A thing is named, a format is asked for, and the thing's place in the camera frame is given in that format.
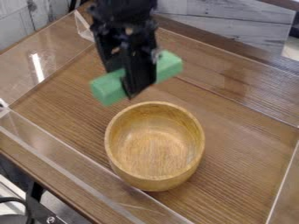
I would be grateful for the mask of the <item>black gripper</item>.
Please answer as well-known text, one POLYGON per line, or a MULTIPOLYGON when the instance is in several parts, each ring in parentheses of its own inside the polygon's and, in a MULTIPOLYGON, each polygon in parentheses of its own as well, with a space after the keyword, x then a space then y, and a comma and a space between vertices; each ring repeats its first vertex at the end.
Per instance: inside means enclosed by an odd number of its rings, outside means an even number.
POLYGON ((157 0, 95 0, 88 7, 99 57, 108 73, 124 67, 129 99, 156 82, 156 7, 157 0))

